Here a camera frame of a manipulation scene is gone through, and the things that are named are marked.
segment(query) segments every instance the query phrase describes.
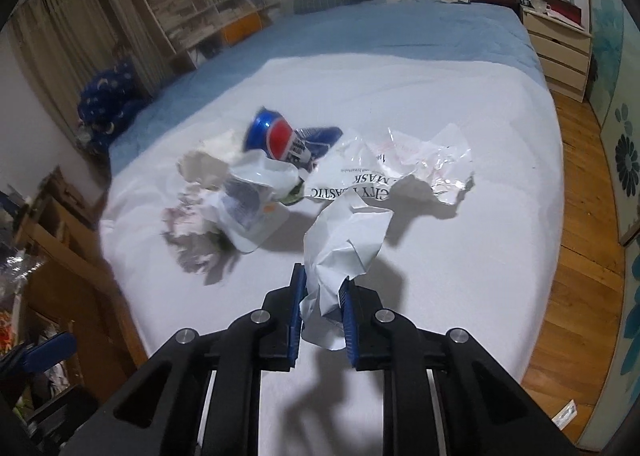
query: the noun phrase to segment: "black flower decal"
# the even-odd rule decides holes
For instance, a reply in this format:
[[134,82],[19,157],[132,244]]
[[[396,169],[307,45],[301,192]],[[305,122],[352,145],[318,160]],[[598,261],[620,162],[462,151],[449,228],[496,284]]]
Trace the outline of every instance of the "black flower decal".
[[622,189],[626,191],[626,197],[636,195],[636,185],[638,185],[638,150],[628,136],[622,134],[616,145],[616,170],[618,179],[622,184]]

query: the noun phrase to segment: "white bed sheet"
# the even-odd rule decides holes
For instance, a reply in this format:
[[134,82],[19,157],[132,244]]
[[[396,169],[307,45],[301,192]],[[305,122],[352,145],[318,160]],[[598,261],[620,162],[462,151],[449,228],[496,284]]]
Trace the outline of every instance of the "white bed sheet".
[[[488,62],[321,55],[271,60],[167,133],[111,186],[100,234],[149,354],[183,327],[226,328],[287,285],[321,209],[308,200],[257,251],[208,277],[184,273],[161,237],[161,212],[183,185],[175,163],[201,139],[246,126],[265,105],[294,127],[392,127],[430,139],[457,124],[474,186],[459,206],[391,199],[385,243],[360,279],[418,327],[466,328],[521,379],[542,324],[560,245],[562,144],[548,90]],[[262,377],[260,453],[376,454],[382,381],[349,369],[344,352],[302,341],[290,373]]]

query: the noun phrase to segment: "paper on nightstand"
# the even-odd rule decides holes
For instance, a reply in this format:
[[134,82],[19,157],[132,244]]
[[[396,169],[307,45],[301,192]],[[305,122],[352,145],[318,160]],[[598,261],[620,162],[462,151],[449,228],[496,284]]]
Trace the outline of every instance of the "paper on nightstand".
[[325,208],[304,238],[306,290],[302,338],[329,350],[345,347],[338,292],[346,278],[367,273],[393,212],[346,191]]

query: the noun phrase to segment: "bed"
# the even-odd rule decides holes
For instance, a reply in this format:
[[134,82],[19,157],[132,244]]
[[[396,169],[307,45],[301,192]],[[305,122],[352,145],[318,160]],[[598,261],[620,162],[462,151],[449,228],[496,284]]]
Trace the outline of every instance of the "bed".
[[[184,185],[176,160],[265,105],[294,127],[392,125],[420,139],[460,127],[474,186],[455,207],[388,200],[385,243],[359,283],[420,328],[468,329],[523,377],[558,261],[563,182],[554,103],[515,0],[360,1],[226,51],[166,89],[111,150],[102,248],[149,354],[179,328],[226,328],[302,261],[321,210],[310,200],[262,248],[207,276],[184,273],[161,237],[161,211]],[[382,380],[351,371],[343,352],[303,342],[295,370],[264,375],[261,396],[261,454],[380,452]]]

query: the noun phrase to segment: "white card on floor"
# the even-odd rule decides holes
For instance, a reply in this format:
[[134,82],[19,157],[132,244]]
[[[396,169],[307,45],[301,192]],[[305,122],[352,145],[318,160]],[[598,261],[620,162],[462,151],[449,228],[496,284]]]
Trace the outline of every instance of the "white card on floor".
[[575,402],[572,400],[566,406],[562,407],[562,410],[553,417],[553,423],[556,424],[558,429],[564,429],[567,424],[573,420],[578,414],[578,408],[575,406]]

